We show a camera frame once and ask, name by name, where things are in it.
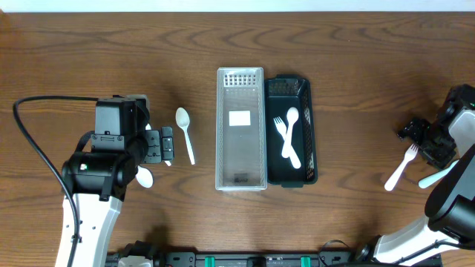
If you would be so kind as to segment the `white plastic spoon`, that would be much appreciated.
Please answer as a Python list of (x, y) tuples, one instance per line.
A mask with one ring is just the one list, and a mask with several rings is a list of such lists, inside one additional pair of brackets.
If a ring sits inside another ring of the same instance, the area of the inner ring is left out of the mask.
[[(151, 125), (150, 124), (147, 124), (146, 127), (145, 127), (146, 130), (152, 130), (151, 129)], [(165, 164), (167, 164), (167, 166), (171, 166), (171, 161), (164, 161)]]
[(154, 177), (152, 172), (140, 165), (137, 167), (135, 179), (144, 188), (151, 188), (154, 184)]
[(292, 132), (293, 132), (293, 126), (297, 122), (299, 117), (299, 112), (298, 109), (295, 107), (291, 107), (287, 113), (286, 113), (286, 119), (288, 122), (288, 127), (286, 130), (286, 137), (284, 140), (284, 145), (282, 148), (281, 156), (283, 158), (288, 158), (290, 154), (290, 147), (292, 143)]
[(194, 165), (195, 164), (194, 152), (192, 149), (191, 140), (189, 138), (189, 133), (188, 133), (188, 129), (191, 122), (189, 114), (184, 108), (178, 108), (175, 114), (175, 119), (176, 119), (177, 126), (184, 133), (186, 148), (188, 151), (190, 163)]

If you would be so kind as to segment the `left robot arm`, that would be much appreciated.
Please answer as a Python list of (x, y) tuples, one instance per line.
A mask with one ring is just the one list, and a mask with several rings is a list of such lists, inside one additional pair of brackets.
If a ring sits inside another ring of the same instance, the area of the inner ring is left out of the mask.
[(72, 205), (63, 202), (62, 237), (57, 266), (105, 265), (108, 244), (125, 200), (128, 184), (137, 179), (150, 188), (154, 181), (146, 164), (171, 163), (173, 130), (149, 125), (145, 95), (113, 96), (96, 103), (94, 131), (86, 133), (62, 166), (79, 216), (74, 231)]

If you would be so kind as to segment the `white plastic fork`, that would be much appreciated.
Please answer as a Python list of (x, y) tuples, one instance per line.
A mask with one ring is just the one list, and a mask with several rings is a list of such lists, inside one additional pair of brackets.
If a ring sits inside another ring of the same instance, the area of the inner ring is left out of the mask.
[(435, 182), (439, 181), (440, 179), (444, 178), (450, 171), (451, 169), (458, 163), (458, 159), (453, 161), (447, 168), (435, 173), (435, 174), (431, 174), (430, 176), (428, 177), (425, 177), (423, 179), (421, 179), (418, 183), (419, 187), (420, 188), (428, 188), (429, 186), (431, 186), (432, 184), (434, 184)]
[[(285, 140), (286, 139), (286, 124), (284, 123), (284, 121), (282, 120), (282, 118), (280, 118), (279, 116), (278, 117), (275, 117), (273, 119), (274, 123), (275, 123), (275, 127), (278, 131), (278, 133), (281, 135), (282, 137), (282, 140)], [(298, 158), (294, 148), (292, 146), (290, 146), (290, 149), (289, 149), (289, 159), (290, 159), (290, 162), (292, 164), (292, 167), (294, 169), (299, 169), (301, 167), (301, 161), (300, 159)]]

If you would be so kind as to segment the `white plastic fork slanted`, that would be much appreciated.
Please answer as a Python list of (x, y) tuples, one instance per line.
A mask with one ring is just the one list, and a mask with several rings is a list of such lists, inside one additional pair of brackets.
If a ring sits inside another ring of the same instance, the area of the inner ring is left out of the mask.
[(407, 164), (416, 158), (418, 150), (419, 150), (419, 147), (416, 144), (412, 144), (406, 150), (402, 162), (384, 184), (384, 189), (386, 191), (392, 191), (396, 187), (396, 184), (399, 181), (399, 178), (402, 175), (402, 172), (406, 168)]

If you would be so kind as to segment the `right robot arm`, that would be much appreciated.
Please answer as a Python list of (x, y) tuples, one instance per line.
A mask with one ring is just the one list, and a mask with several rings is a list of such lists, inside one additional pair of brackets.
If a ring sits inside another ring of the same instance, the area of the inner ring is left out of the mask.
[(378, 236), (354, 256), (356, 262), (414, 266), (450, 250), (474, 249), (474, 87), (452, 87), (433, 122), (412, 118), (398, 133), (409, 139), (437, 173), (424, 215)]

